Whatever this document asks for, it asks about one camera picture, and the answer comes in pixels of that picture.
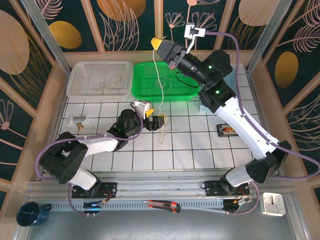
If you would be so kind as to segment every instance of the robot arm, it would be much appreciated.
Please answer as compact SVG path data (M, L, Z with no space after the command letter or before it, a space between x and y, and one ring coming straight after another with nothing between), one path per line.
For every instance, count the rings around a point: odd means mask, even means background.
M152 121L148 118L153 112L149 102L136 101L134 107L142 116L142 126L135 111L125 109L105 135L55 144L43 154L39 164L58 180L59 184L77 185L85 190L87 195L94 197L100 190L101 181L92 172L80 168L84 158L97 153L118 151L128 143L126 139L141 132L141 128L155 131L165 124L164 116L153 116ZM75 136L71 133L64 132L57 141L73 138Z
M196 28L193 31L196 36L200 34L200 30ZM252 151L253 159L251 161L248 159L249 163L235 167L221 177L221 187L231 194L241 184L251 181L264 183L283 164L287 154L266 142L242 115L236 93L223 79L232 71L229 55L222 50L216 50L204 61L200 61L189 53L190 47L186 49L182 44L159 38L153 38L151 44L160 58L168 64L168 68L179 69L184 75L191 77L202 86L202 90L198 93L202 104L224 119ZM273 143L291 149L287 141L279 142L263 129L246 110L244 112L253 125Z

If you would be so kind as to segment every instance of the green plastic tray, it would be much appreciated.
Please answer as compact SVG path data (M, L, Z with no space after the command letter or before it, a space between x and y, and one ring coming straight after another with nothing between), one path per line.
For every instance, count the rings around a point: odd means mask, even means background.
M176 72L171 70L164 61L157 61L160 81L163 86L164 102L189 101L197 95L200 87L193 88L185 85L176 79ZM180 80L196 86L197 83L190 77L178 74ZM162 92L158 81L157 71L154 62L142 62L133 67L132 95L138 100L146 100L152 103L160 103Z

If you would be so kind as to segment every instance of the gray floor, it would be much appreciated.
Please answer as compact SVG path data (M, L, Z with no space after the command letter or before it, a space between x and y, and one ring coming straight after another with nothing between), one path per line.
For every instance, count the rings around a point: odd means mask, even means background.
M104 211L95 218L51 212L28 240L293 240L289 215L266 216L256 208L247 215L199 210Z

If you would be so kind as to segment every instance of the white connector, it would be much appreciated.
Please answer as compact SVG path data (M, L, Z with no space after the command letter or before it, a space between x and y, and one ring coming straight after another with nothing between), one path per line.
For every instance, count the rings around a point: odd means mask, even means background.
M190 50L194 46L196 37L204 37L205 34L206 34L206 29L195 27L194 23L188 22L185 25L184 38L185 39L192 39L190 45L188 46L188 49L186 50L187 54L190 52Z
M140 116L143 119L146 119L146 113L151 110L150 106L151 106L151 102L149 102L149 101L135 101L134 102L135 109L137 110L137 112L140 114Z

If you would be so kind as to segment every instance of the clock face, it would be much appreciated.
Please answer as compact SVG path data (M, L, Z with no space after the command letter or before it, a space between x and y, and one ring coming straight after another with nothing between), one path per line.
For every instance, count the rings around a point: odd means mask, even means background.
M263 194L264 210L270 215L284 215L286 213L284 199L280 194L268 193Z

